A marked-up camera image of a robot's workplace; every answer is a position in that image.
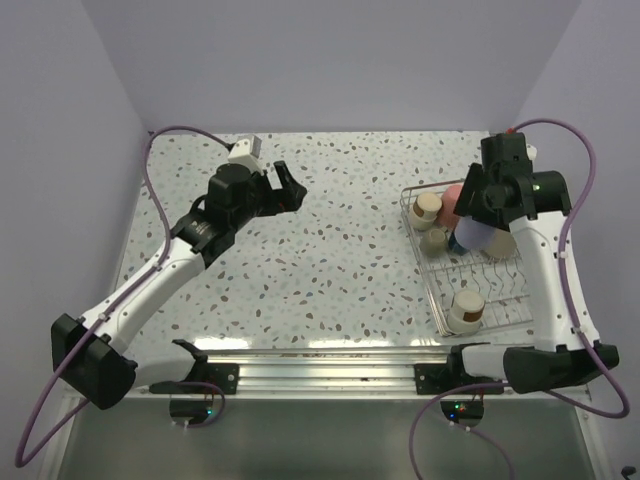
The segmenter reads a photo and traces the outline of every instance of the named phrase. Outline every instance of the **terrazzo table surface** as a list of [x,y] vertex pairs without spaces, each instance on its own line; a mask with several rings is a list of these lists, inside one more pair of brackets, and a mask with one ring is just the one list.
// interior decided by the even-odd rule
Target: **terrazzo table surface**
[[[463,178],[487,132],[259,134],[261,161],[285,160],[309,193],[296,214],[252,220],[236,244],[145,325],[128,356],[201,349],[420,346],[436,333],[398,205],[407,186]],[[223,136],[233,140],[237,135]],[[156,141],[150,175],[173,225],[206,193],[226,151],[190,134]],[[160,246],[145,189],[119,283]],[[522,330],[493,341],[521,343]]]

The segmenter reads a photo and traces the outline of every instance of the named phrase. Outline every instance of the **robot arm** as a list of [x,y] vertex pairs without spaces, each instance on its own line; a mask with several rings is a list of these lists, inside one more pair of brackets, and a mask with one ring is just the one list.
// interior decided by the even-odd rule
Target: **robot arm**
[[[145,359],[142,365],[124,353],[138,331],[178,289],[206,270],[235,242],[235,234],[255,217],[297,211],[306,189],[284,162],[274,167],[282,184],[272,189],[257,163],[257,137],[238,141],[228,164],[209,180],[208,192],[171,230],[168,257],[158,264],[160,248],[132,278],[79,319],[62,315],[51,327],[53,366],[56,369],[79,339],[97,322],[93,336],[62,373],[62,378],[101,409],[118,403],[133,387],[194,378],[206,358],[187,342],[174,341],[176,355]],[[104,318],[105,310],[149,269],[153,273]]]
[[558,172],[533,172],[523,134],[482,141],[482,165],[471,166],[455,212],[513,234],[530,290],[535,333],[532,347],[480,344],[454,349],[450,364],[458,374],[507,380],[518,393],[583,385],[600,374],[571,322],[558,268],[561,250],[580,315],[579,330],[609,369],[617,366],[616,347],[600,343],[589,316],[571,237],[559,248],[570,210],[564,178]]

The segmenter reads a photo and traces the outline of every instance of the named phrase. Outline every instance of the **wall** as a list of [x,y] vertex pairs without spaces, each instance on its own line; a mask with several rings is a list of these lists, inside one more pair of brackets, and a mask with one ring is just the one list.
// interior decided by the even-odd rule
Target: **wall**
[[[629,419],[602,421],[618,472],[626,464],[640,467],[638,18],[635,0],[584,0],[520,113],[520,120],[551,116],[574,123],[600,157],[593,193],[575,223],[574,249],[592,317],[603,340],[620,348],[615,374],[635,407]],[[555,127],[526,133],[538,147],[539,166],[566,172],[577,198],[588,168],[583,148]],[[619,408],[606,382],[594,382],[592,391],[598,405]]]
[[303,132],[503,127],[579,4],[83,1],[149,128]]
[[0,478],[35,478],[41,457],[16,471],[13,455],[49,328],[113,280],[145,133],[79,0],[3,2],[0,65]]

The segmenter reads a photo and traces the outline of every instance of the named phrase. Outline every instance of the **cable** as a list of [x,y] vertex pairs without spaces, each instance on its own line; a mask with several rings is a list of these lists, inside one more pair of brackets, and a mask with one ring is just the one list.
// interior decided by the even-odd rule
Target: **cable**
[[565,402],[573,405],[574,407],[581,408],[583,410],[586,410],[595,415],[599,415],[601,417],[624,418],[627,415],[629,415],[629,412],[631,410],[629,399],[627,398],[627,395],[624,392],[622,385],[618,383],[618,381],[613,377],[613,375],[611,374],[607,366],[602,362],[602,360],[600,360],[600,357],[598,357],[598,354],[596,353],[593,346],[589,342],[589,339],[587,338],[587,336],[584,333],[582,333],[582,331],[580,331],[580,327],[581,327],[580,317],[578,315],[576,305],[573,302],[573,296],[571,295],[571,287],[569,286],[569,278],[567,276],[566,259],[564,258],[564,255],[562,255],[565,252],[565,248],[567,245],[567,237],[569,235],[569,229],[571,228],[571,224],[575,220],[576,215],[578,215],[578,212],[582,208],[582,205],[584,204],[584,201],[587,199],[587,196],[591,191],[591,187],[593,186],[593,181],[596,176],[596,153],[593,149],[593,146],[591,145],[591,142],[589,142],[589,140],[584,135],[584,133],[582,133],[580,130],[578,130],[574,126],[560,120],[554,120],[552,118],[536,118],[533,120],[523,122],[519,125],[516,125],[509,131],[516,132],[524,127],[528,127],[529,125],[535,125],[539,123],[557,125],[566,130],[569,130],[571,133],[573,133],[576,137],[580,139],[582,144],[587,149],[587,154],[589,155],[589,176],[587,178],[587,183],[582,189],[582,192],[580,193],[578,200],[576,201],[571,212],[569,212],[569,215],[567,216],[567,219],[564,221],[564,224],[562,225],[562,229],[560,230],[560,240],[559,240],[559,248],[558,248],[558,267],[560,270],[560,282],[562,284],[562,293],[564,294],[565,301],[567,302],[567,307],[569,308],[569,316],[571,318],[571,323],[573,324],[574,328],[577,330],[578,338],[580,338],[580,341],[584,345],[585,350],[589,353],[589,356],[591,357],[593,362],[596,364],[596,366],[600,369],[600,371],[602,372],[602,375],[607,379],[609,384],[613,387],[615,392],[620,397],[620,401],[622,402],[622,409],[619,412],[607,412],[607,411],[600,410],[598,408],[593,408],[589,405],[585,405],[583,403],[577,402],[576,400],[566,397],[560,393],[556,393],[552,391],[548,391],[546,393],[548,393],[552,397],[558,398],[560,400],[564,400]]
[[[448,397],[449,395],[455,395],[456,393],[467,392],[469,390],[478,390],[478,389],[487,389],[487,388],[503,388],[503,387],[508,387],[508,386],[509,386],[509,384],[502,383],[502,382],[476,383],[474,385],[463,385],[461,387],[453,388],[453,389],[449,390],[448,392],[441,393],[440,395],[436,395],[431,400],[429,400],[424,405],[424,407],[422,407],[420,409],[420,411],[418,412],[416,417],[413,419],[413,423],[411,424],[411,429],[409,430],[409,458],[411,459],[411,466],[413,467],[413,473],[415,473],[416,478],[418,478],[418,480],[424,480],[424,477],[420,474],[420,470],[418,468],[418,464],[416,463],[416,457],[415,457],[415,453],[414,453],[414,443],[415,443],[414,439],[415,439],[415,434],[416,434],[416,428],[418,427],[418,422],[420,421],[422,416],[425,414],[425,412],[429,408],[431,408],[433,405],[438,403],[440,400],[442,400],[445,397]],[[506,450],[504,448],[502,448],[502,446],[500,446],[495,440],[493,440],[487,434],[482,433],[482,432],[476,430],[475,428],[467,429],[467,427],[465,427],[464,425],[459,425],[459,424],[456,424],[456,423],[454,423],[454,425],[457,426],[458,428],[461,428],[462,430],[465,430],[465,431],[468,431],[469,433],[473,433],[474,435],[477,435],[478,437],[482,438],[483,440],[485,440],[485,441],[489,442],[491,445],[493,445],[500,452],[500,454],[504,458],[505,462],[507,463],[507,467],[509,468],[509,480],[515,480],[515,478],[516,478],[516,469],[513,466],[513,461],[509,457],[509,454],[506,452]]]
[[218,410],[218,412],[215,415],[209,415],[207,417],[207,419],[202,423],[196,423],[194,425],[187,425],[187,428],[208,427],[209,425],[211,425],[212,423],[215,423],[220,418],[220,415],[222,415],[222,412],[224,411],[224,407],[227,404],[227,400],[224,397],[224,392],[222,391],[222,389],[220,387],[217,387],[213,383],[209,383],[209,382],[175,382],[175,383],[176,383],[176,385],[181,385],[183,387],[210,388],[215,393],[220,395],[220,400],[222,401],[222,404],[220,405],[220,410]]
[[62,360],[58,368],[56,368],[56,370],[53,372],[53,375],[51,376],[51,378],[43,388],[42,392],[40,393],[40,396],[38,397],[38,400],[36,401],[36,404],[33,407],[33,410],[31,411],[29,418],[27,419],[27,423],[22,432],[22,436],[20,437],[20,441],[18,442],[18,448],[16,449],[16,455],[14,459],[14,465],[17,468],[22,468],[25,465],[27,465],[31,460],[33,460],[33,458],[40,452],[40,450],[42,450],[42,448],[47,444],[47,442],[49,442],[51,437],[53,437],[58,432],[58,430],[60,430],[63,427],[64,424],[66,424],[71,418],[73,418],[73,416],[76,413],[82,410],[89,403],[88,400],[86,399],[83,400],[76,408],[74,408],[67,415],[65,415],[64,418],[60,422],[58,422],[43,437],[43,439],[33,448],[33,450],[31,450],[31,452],[29,452],[29,454],[27,454],[26,457],[24,456],[24,452],[27,447],[27,442],[29,441],[29,437],[31,436],[31,432],[33,431],[33,426],[35,425],[36,420],[38,419],[38,416],[42,411],[42,407],[44,406],[44,403],[49,397],[49,394],[51,393],[51,390],[53,389],[57,380],[60,378],[60,376],[62,375],[64,370],[67,368],[69,363],[71,363],[71,361],[75,358],[75,356],[78,354],[80,349],[84,347],[84,345],[87,343],[89,338],[91,338],[93,333],[103,323],[109,320],[109,315],[111,315],[114,312],[114,310],[124,300],[126,300],[127,297],[129,297],[129,295],[135,292],[140,287],[140,285],[142,285],[151,275],[153,275],[153,273],[156,272],[157,268],[164,263],[164,261],[167,259],[167,256],[169,255],[169,248],[171,246],[171,225],[169,224],[169,219],[167,218],[167,214],[165,213],[164,208],[162,208],[162,203],[160,203],[160,199],[158,198],[158,195],[156,194],[153,188],[153,185],[151,184],[151,179],[149,178],[148,163],[149,163],[149,155],[151,153],[151,147],[153,146],[154,140],[158,138],[160,135],[163,135],[167,132],[171,132],[175,130],[184,130],[188,132],[198,133],[200,135],[203,135],[213,140],[214,142],[219,143],[229,151],[233,148],[233,144],[227,143],[222,139],[216,137],[215,135],[212,135],[209,132],[206,132],[199,128],[189,127],[185,125],[172,125],[170,127],[161,128],[160,130],[157,130],[151,134],[143,151],[142,178],[144,179],[144,184],[147,187],[147,190],[149,191],[149,198],[151,199],[156,209],[158,210],[158,215],[160,216],[160,221],[162,222],[162,226],[164,229],[164,248],[162,250],[162,253],[160,254],[160,257],[156,265],[154,265],[149,270],[144,272],[144,274],[142,274],[138,278],[138,280],[133,282],[129,287],[127,287],[120,295],[118,295],[109,304],[106,310],[99,316],[98,320],[96,320],[94,324],[86,331],[86,333],[80,338],[78,343],[75,344],[75,346],[71,349],[71,351],[67,354],[67,356]]

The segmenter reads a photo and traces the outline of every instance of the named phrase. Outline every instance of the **metal dish rack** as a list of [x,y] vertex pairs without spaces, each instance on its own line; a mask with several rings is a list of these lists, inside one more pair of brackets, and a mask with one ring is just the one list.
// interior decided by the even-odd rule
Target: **metal dish rack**
[[447,329],[445,319],[453,296],[462,288],[478,291],[486,302],[480,330],[474,335],[516,327],[531,328],[533,318],[528,305],[529,292],[519,252],[516,251],[510,258],[496,260],[478,251],[470,251],[465,255],[447,251],[435,258],[429,258],[420,251],[423,232],[409,225],[409,208],[421,193],[441,195],[449,185],[463,181],[408,187],[400,195],[402,220],[418,260],[438,333],[443,336],[454,335]]

